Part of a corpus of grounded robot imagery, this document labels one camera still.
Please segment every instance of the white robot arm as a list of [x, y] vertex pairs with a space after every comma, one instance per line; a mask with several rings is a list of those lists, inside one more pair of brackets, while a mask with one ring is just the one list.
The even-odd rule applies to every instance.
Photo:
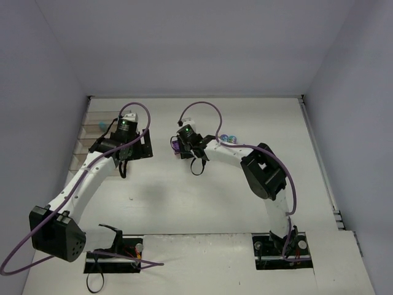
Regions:
[[[99, 227], [89, 230], [79, 227], [82, 213], [88, 202], [116, 167], [119, 166], [121, 170], [122, 163], [124, 163], [124, 172], [120, 171], [120, 174], [125, 176], [125, 167], [128, 161], [153, 156], [147, 130], [144, 135], [144, 144], [139, 140], [130, 147], [107, 153], [107, 156], [102, 157], [111, 149], [130, 143], [139, 136], [136, 114], [129, 113], [119, 117], [118, 120], [117, 129], [111, 133], [110, 138], [101, 136], [89, 149], [85, 162], [63, 191], [45, 208], [36, 206], [30, 212], [30, 228], [33, 230], [52, 212], [51, 208], [58, 208], [75, 188], [75, 185], [77, 186], [72, 197], [58, 214], [32, 236], [35, 249], [72, 262], [83, 252], [99, 248], [114, 248], [117, 246], [118, 240], [122, 239], [121, 230], [105, 224], [97, 224]], [[78, 185], [77, 182], [84, 173], [86, 173], [84, 181]]]
[[[251, 191], [263, 199], [270, 220], [270, 237], [274, 246], [282, 251], [287, 236], [290, 233], [289, 244], [296, 242], [297, 228], [290, 231], [286, 200], [286, 174], [271, 157], [264, 153], [246, 147], [225, 147], [217, 142], [216, 137], [207, 135], [202, 137], [195, 132], [193, 120], [184, 119], [179, 122], [182, 126], [177, 131], [177, 139], [181, 152], [189, 152], [194, 158], [203, 161], [218, 161], [242, 169], [249, 183]], [[266, 144], [259, 144], [259, 148], [273, 153]]]

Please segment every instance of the purple wire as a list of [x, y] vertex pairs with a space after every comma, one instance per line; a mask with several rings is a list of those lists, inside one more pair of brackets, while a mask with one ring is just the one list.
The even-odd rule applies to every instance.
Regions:
[[106, 255], [106, 256], [112, 256], [112, 257], [116, 257], [116, 258], [124, 258], [124, 259], [128, 259], [131, 261], [135, 261], [138, 263], [146, 263], [146, 264], [150, 264], [149, 267], [153, 267], [153, 266], [163, 266], [164, 263], [162, 262], [152, 262], [152, 261], [147, 261], [147, 260], [143, 260], [143, 259], [138, 259], [138, 258], [134, 258], [134, 257], [129, 257], [129, 256], [125, 256], [125, 255], [121, 255], [121, 254], [115, 254], [115, 253], [108, 253], [105, 251], [98, 251], [98, 250], [94, 250], [93, 252], [91, 252], [93, 254], [98, 254], [98, 255]]
[[188, 107], [186, 107], [186, 108], [184, 109], [184, 111], [183, 111], [182, 114], [180, 115], [179, 121], [181, 121], [181, 120], [183, 119], [183, 116], [184, 116], [186, 110], [188, 110], [188, 109], [191, 108], [192, 106], [194, 106], [194, 105], [196, 105], [196, 104], [200, 104], [200, 103], [208, 104], [208, 105], [212, 106], [212, 107], [217, 111], [217, 113], [218, 113], [218, 115], [219, 115], [219, 117], [220, 117], [220, 124], [219, 124], [219, 127], [217, 128], [217, 131], [216, 131], [216, 139], [217, 139], [217, 138], [219, 137], [219, 131], [220, 131], [221, 126], [222, 126], [222, 115], [221, 115], [220, 110], [217, 108], [217, 106], [215, 106], [214, 104], [212, 104], [212, 103], [210, 103], [210, 102], [208, 102], [208, 101], [197, 101], [196, 103], [190, 104]]
[[[127, 108], [128, 106], [131, 106], [131, 105], [138, 105], [138, 106], [141, 106], [145, 111], [146, 111], [146, 114], [147, 114], [147, 125], [146, 125], [146, 128], [145, 128], [145, 130], [137, 137], [137, 138], [135, 138], [133, 141], [131, 141], [131, 142], [129, 142], [129, 143], [127, 143], [127, 144], [124, 144], [123, 146], [119, 146], [119, 147], [116, 147], [116, 148], [114, 148], [114, 149], [111, 149], [111, 150], [109, 150], [109, 151], [107, 151], [107, 152], [105, 152], [104, 154], [101, 154], [101, 155], [99, 155], [97, 158], [95, 158], [89, 165], [87, 165], [87, 168], [91, 168], [95, 163], [97, 163], [97, 161], [99, 160], [99, 159], [102, 159], [103, 157], [105, 157], [105, 156], [107, 156], [107, 155], [109, 155], [109, 154], [111, 154], [111, 153], [113, 153], [113, 152], [116, 152], [116, 151], [119, 151], [119, 150], [121, 150], [121, 149], [124, 149], [124, 148], [127, 148], [127, 147], [129, 147], [129, 146], [132, 146], [134, 143], [136, 143], [136, 142], [138, 142], [139, 140], [141, 140], [141, 138], [147, 133], [147, 131], [149, 130], [149, 127], [150, 127], [150, 112], [149, 112], [149, 110], [143, 105], [143, 104], [141, 104], [141, 103], [137, 103], [137, 102], [132, 102], [132, 103], [127, 103], [121, 110], [120, 110], [120, 112], [119, 112], [119, 116], [121, 116], [122, 115], [122, 112], [124, 111], [124, 109], [125, 108]], [[70, 193], [68, 194], [68, 196], [65, 198], [65, 200], [63, 201], [63, 203], [61, 203], [60, 204], [60, 206], [58, 207], [58, 208], [56, 208], [55, 209], [55, 211], [53, 211], [52, 213], [50, 213], [43, 221], [41, 221], [41, 223], [40, 224], [38, 224], [38, 226], [36, 226], [27, 236], [25, 236], [23, 239], [22, 239], [22, 241], [20, 241], [16, 246], [15, 246], [15, 248], [10, 252], [10, 254], [8, 254], [8, 256], [5, 258], [5, 260], [3, 261], [3, 263], [1, 264], [1, 266], [0, 266], [0, 275], [3, 275], [3, 276], [8, 276], [8, 275], [15, 275], [15, 274], [17, 274], [17, 273], [20, 273], [20, 272], [22, 272], [22, 271], [24, 271], [24, 270], [27, 270], [27, 269], [29, 269], [29, 268], [31, 268], [31, 267], [33, 267], [33, 266], [36, 266], [37, 264], [40, 264], [40, 263], [42, 263], [42, 262], [44, 262], [44, 261], [46, 261], [46, 260], [49, 260], [49, 259], [51, 259], [51, 258], [53, 258], [54, 256], [48, 256], [48, 257], [46, 257], [46, 258], [43, 258], [43, 259], [41, 259], [41, 260], [39, 260], [39, 261], [36, 261], [36, 262], [34, 262], [34, 263], [32, 263], [32, 264], [29, 264], [29, 265], [26, 265], [26, 266], [24, 266], [24, 267], [22, 267], [22, 268], [20, 268], [20, 269], [17, 269], [17, 270], [13, 270], [13, 271], [11, 271], [11, 272], [6, 272], [4, 269], [6, 268], [6, 265], [8, 264], [8, 262], [11, 260], [11, 258], [15, 255], [15, 253], [33, 236], [33, 235], [35, 235], [45, 224], [47, 224], [66, 204], [67, 204], [67, 202], [69, 201], [69, 199], [71, 199], [71, 197], [72, 197], [72, 195], [75, 193], [75, 191], [76, 191], [76, 189], [80, 186], [80, 184], [82, 183], [82, 181], [85, 179], [85, 177], [86, 177], [86, 175], [87, 175], [87, 173], [88, 173], [88, 171], [87, 170], [85, 170], [85, 171], [83, 171], [82, 172], [82, 174], [81, 174], [81, 176], [79, 177], [79, 179], [77, 180], [77, 182], [75, 183], [75, 185], [72, 187], [72, 189], [71, 189], [71, 191], [70, 191]]]
[[287, 234], [286, 242], [285, 242], [284, 247], [283, 247], [283, 249], [282, 249], [282, 257], [284, 258], [284, 260], [290, 261], [290, 262], [298, 262], [298, 261], [307, 261], [307, 260], [311, 260], [311, 258], [288, 259], [288, 258], [285, 257], [285, 252], [286, 252], [286, 250], [287, 250], [287, 247], [288, 247], [288, 244], [289, 244], [289, 240], [290, 240], [290, 234], [291, 234], [291, 232], [292, 232], [292, 222], [291, 222], [289, 216], [295, 214], [296, 209], [297, 209], [297, 195], [296, 195], [295, 183], [294, 183], [294, 179], [292, 178], [292, 175], [290, 174], [288, 168], [287, 168], [287, 167], [284, 165], [284, 163], [283, 163], [279, 158], [277, 158], [274, 154], [272, 154], [271, 152], [269, 152], [269, 151], [267, 151], [267, 150], [265, 150], [265, 149], [262, 149], [261, 147], [258, 147], [258, 146], [251, 146], [251, 145], [249, 145], [249, 144], [231, 144], [231, 145], [229, 145], [229, 144], [225, 144], [225, 143], [223, 143], [222, 141], [220, 141], [220, 139], [219, 139], [219, 132], [220, 132], [220, 129], [221, 129], [221, 126], [222, 126], [222, 114], [221, 114], [220, 110], [219, 110], [214, 104], [212, 104], [212, 103], [210, 103], [210, 102], [208, 102], [208, 101], [197, 101], [196, 103], [190, 104], [188, 107], [186, 107], [186, 108], [184, 109], [184, 111], [183, 111], [182, 114], [180, 115], [179, 121], [181, 121], [181, 120], [183, 119], [183, 116], [184, 116], [186, 110], [188, 110], [190, 107], [192, 107], [192, 106], [194, 106], [194, 105], [196, 105], [196, 104], [200, 104], [200, 103], [208, 104], [208, 105], [212, 106], [212, 107], [217, 111], [217, 113], [218, 113], [218, 115], [219, 115], [219, 117], [220, 117], [220, 124], [219, 124], [219, 127], [218, 127], [217, 131], [216, 131], [216, 141], [217, 141], [219, 144], [221, 144], [222, 146], [225, 146], [226, 148], [235, 148], [235, 147], [236, 147], [236, 148], [238, 148], [238, 147], [241, 148], [241, 147], [242, 147], [242, 148], [255, 149], [255, 150], [260, 151], [261, 153], [263, 153], [263, 154], [265, 154], [265, 155], [271, 157], [271, 158], [272, 158], [274, 161], [276, 161], [276, 162], [281, 166], [281, 168], [284, 170], [284, 173], [285, 173], [286, 176], [288, 177], [289, 184], [290, 184], [290, 187], [291, 187], [291, 189], [292, 189], [292, 196], [293, 196], [293, 198], [294, 198], [294, 205], [293, 205], [293, 207], [292, 207], [292, 211], [286, 213], [286, 215], [288, 216], [289, 231], [288, 231], [288, 234]]

